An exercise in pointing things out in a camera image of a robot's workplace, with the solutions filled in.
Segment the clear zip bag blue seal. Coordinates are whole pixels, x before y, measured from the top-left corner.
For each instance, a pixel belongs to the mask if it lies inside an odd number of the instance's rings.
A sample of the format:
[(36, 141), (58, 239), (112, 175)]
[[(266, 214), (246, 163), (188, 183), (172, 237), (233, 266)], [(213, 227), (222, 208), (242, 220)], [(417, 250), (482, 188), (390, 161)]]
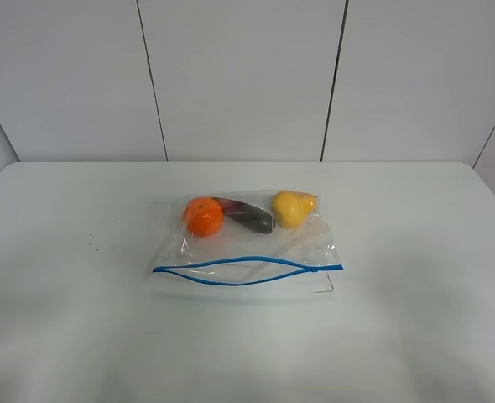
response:
[[(251, 204), (271, 212), (277, 190), (204, 194)], [(221, 230), (206, 238), (186, 230), (183, 211), (200, 196), (186, 196), (171, 207), (163, 242), (150, 264), (152, 275), (213, 288), (266, 288), (290, 280), (293, 288), (316, 294), (331, 293), (331, 274), (343, 269), (329, 225), (315, 210), (294, 229), (276, 223), (274, 231), (259, 234), (225, 218)]]

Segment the dark purple eggplant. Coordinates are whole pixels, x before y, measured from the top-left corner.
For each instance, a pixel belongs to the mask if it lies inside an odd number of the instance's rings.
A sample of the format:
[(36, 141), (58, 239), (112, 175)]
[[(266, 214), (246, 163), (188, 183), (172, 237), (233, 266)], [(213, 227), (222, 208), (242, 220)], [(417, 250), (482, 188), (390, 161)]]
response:
[(276, 227), (274, 217), (262, 208), (222, 197), (213, 197), (213, 200), (218, 203), (225, 218), (250, 231), (269, 235)]

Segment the yellow pear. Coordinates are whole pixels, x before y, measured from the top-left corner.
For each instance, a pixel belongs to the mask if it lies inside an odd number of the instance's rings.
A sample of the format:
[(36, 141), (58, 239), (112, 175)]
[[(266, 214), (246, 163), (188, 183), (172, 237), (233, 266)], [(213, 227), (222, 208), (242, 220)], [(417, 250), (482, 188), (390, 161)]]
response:
[(276, 223), (287, 229), (298, 228), (315, 210), (317, 197), (310, 193), (279, 191), (271, 203)]

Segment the orange fruit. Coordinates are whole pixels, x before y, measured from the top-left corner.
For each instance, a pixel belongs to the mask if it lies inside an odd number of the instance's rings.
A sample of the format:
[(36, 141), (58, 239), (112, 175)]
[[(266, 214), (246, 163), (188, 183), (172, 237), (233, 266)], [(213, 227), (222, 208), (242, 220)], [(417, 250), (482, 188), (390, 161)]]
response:
[(200, 196), (186, 204), (183, 221), (186, 230), (193, 236), (206, 238), (221, 230), (224, 213), (213, 198)]

